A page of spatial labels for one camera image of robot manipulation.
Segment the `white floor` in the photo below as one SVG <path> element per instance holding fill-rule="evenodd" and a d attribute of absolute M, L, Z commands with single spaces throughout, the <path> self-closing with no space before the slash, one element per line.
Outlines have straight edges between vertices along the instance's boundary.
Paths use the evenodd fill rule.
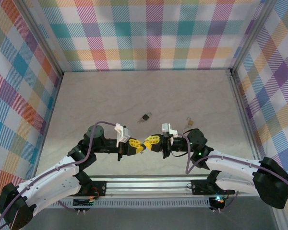
<path fill-rule="evenodd" d="M 148 112 L 150 119 L 138 124 Z M 161 133 L 166 122 L 179 132 L 186 131 L 189 116 L 193 128 L 208 139 L 208 146 L 252 159 L 224 70 L 66 73 L 37 173 L 63 158 L 97 121 L 126 125 L 132 137 L 144 140 Z M 116 138 L 112 127 L 104 128 L 106 138 Z M 186 156 L 162 159 L 161 152 L 145 150 L 117 162 L 116 154 L 99 153 L 85 171 L 89 175 L 178 175 L 184 174 L 186 160 Z M 197 168 L 192 172 L 208 173 Z"/>

